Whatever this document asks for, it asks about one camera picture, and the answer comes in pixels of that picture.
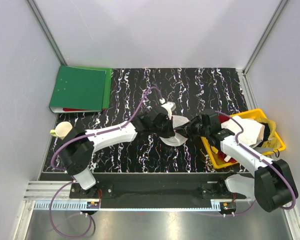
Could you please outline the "white pink mesh laundry bag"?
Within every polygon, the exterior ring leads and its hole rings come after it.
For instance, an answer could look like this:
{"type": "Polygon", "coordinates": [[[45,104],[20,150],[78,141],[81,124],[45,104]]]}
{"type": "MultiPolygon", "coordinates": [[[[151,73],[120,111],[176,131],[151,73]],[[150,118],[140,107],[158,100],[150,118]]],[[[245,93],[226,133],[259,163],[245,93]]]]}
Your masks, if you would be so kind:
{"type": "MultiPolygon", "coordinates": [[[[180,115],[172,115],[172,126],[174,128],[180,127],[181,125],[184,125],[188,122],[189,122],[189,119],[187,117],[180,116],[180,115]]],[[[183,145],[188,140],[188,138],[175,132],[174,136],[169,137],[169,138],[160,137],[160,140],[168,146],[179,147],[179,146],[183,145]]]]}

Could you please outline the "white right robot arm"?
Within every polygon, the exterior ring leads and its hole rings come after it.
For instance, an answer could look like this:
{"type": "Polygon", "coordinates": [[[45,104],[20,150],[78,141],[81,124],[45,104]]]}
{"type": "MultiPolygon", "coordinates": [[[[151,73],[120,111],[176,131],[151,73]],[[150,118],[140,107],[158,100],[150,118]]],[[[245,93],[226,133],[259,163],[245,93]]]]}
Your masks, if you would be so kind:
{"type": "Polygon", "coordinates": [[[221,126],[220,111],[206,109],[192,120],[174,128],[185,138],[204,137],[209,144],[243,165],[254,178],[254,198],[259,206],[270,213],[278,208],[291,210],[299,196],[289,164],[257,152],[239,140],[244,132],[233,131],[221,126]]]}

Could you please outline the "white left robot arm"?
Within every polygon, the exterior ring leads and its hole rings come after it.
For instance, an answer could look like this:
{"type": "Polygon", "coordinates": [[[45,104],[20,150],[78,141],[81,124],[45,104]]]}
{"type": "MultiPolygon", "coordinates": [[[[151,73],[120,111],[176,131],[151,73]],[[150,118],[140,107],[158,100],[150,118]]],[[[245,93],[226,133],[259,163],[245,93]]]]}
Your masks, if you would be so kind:
{"type": "Polygon", "coordinates": [[[73,183],[79,184],[80,192],[87,198],[93,198],[98,193],[98,186],[88,165],[95,152],[133,142],[142,135],[155,134],[170,141],[176,136],[173,120],[173,111],[159,106],[148,112],[134,113],[129,120],[114,126],[86,130],[72,127],[63,135],[61,146],[53,157],[60,157],[65,172],[71,176],[73,183]]]}

